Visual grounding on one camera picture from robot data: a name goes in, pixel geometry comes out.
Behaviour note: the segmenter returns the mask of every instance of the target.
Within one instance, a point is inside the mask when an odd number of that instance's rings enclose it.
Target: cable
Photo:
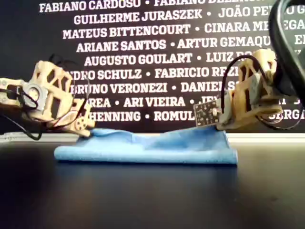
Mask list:
[[[36,109],[38,107],[38,103],[35,100],[33,100],[28,94],[26,94],[23,91],[22,88],[21,88],[20,94],[17,93],[17,92],[14,92],[12,90],[3,89],[3,88],[0,88],[0,92],[6,93],[6,94],[12,94],[15,97],[17,97],[18,100],[20,101],[20,103],[22,104],[22,110],[33,110],[33,109]],[[30,106],[26,105],[23,96],[28,97],[35,104],[35,107],[30,107]],[[22,130],[22,132],[24,134],[26,134],[29,138],[31,138],[31,139],[33,139],[35,141],[38,141],[38,140],[41,139],[42,131],[43,131],[42,126],[39,129],[38,136],[34,136],[29,130],[25,129],[23,126],[21,126],[19,123],[17,123],[16,121],[12,120],[11,118],[7,117],[5,114],[1,114],[0,113],[0,116],[3,117],[3,118],[6,118],[7,120],[9,120],[13,124],[15,124],[17,127],[19,127]]]
[[[240,59],[250,59],[250,60],[252,60],[252,61],[254,62],[254,65],[256,65],[256,66],[258,67],[258,70],[261,72],[262,77],[263,77],[263,79],[265,80],[265,82],[266,82],[268,85],[271,85],[271,82],[268,80],[265,71],[264,71],[263,68],[261,67],[259,61],[258,61],[254,56],[251,56],[251,55],[241,55],[241,56],[236,57],[234,60],[232,60],[232,61],[229,63],[229,65],[227,66],[227,69],[226,69],[225,72],[224,72],[224,76],[223,76],[223,82],[222,82],[222,85],[221,85],[221,94],[220,94],[220,98],[221,98],[221,111],[222,111],[222,114],[224,113],[224,90],[225,90],[226,79],[227,79],[227,77],[228,77],[228,73],[229,73],[231,67],[232,67],[237,61],[239,61]]]
[[[286,9],[293,5],[304,5],[304,0],[278,0],[269,15],[269,35],[278,62],[289,77],[297,96],[305,106],[305,70],[284,33],[282,21]]]

